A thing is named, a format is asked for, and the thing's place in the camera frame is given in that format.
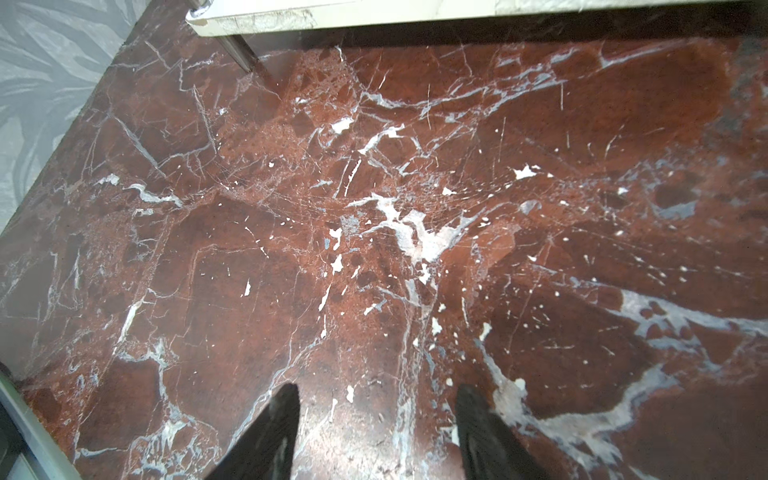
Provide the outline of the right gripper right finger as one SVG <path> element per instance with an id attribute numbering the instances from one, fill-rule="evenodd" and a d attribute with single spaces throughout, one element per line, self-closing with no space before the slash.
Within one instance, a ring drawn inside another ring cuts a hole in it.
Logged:
<path id="1" fill-rule="evenodd" d="M 455 407 L 466 479 L 549 478 L 476 388 L 461 384 Z"/>

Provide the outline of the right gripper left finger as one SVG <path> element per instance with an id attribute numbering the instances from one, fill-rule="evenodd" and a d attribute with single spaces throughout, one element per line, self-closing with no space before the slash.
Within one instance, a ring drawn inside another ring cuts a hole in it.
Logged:
<path id="1" fill-rule="evenodd" d="M 299 422 L 299 388 L 285 383 L 206 479 L 290 479 Z"/>

